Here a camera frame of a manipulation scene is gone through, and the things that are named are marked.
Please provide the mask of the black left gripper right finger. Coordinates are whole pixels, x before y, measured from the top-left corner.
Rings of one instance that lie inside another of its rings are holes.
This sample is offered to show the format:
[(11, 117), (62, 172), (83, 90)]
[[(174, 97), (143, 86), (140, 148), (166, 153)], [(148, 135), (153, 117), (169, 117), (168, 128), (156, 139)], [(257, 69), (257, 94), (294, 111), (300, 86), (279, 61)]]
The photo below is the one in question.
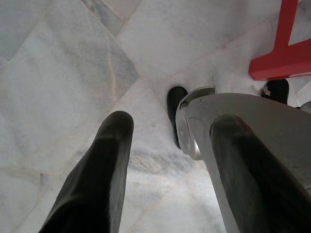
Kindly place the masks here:
[(310, 196), (241, 118), (216, 118), (209, 136), (241, 233), (310, 232)]

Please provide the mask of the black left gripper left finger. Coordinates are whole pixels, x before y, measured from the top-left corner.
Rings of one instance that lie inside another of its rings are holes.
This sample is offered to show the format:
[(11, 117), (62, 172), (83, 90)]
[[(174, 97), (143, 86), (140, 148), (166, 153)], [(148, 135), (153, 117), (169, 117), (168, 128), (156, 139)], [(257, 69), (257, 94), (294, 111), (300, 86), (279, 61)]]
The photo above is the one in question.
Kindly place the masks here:
[(117, 233), (121, 224), (134, 122), (111, 113), (67, 176), (40, 232)]

